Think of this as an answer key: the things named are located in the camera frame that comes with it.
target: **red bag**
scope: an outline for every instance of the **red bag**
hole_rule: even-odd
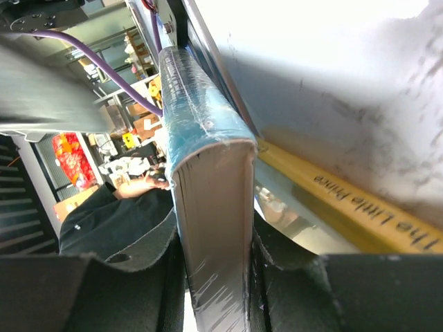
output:
[[[68,179],[79,189],[86,189],[96,182],[75,133],[61,133],[53,137],[55,157]]]

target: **red wire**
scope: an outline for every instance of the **red wire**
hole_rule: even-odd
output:
[[[156,11],[154,5],[147,2],[147,0],[141,0],[141,3],[145,6],[146,9],[151,10],[152,12]]]

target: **book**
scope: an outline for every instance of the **book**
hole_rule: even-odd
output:
[[[248,331],[254,135],[190,54],[160,54],[167,175],[197,327]]]

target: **screw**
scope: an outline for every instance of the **screw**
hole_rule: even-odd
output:
[[[165,23],[163,24],[163,27],[165,28],[166,33],[171,33],[174,31],[171,23]]]

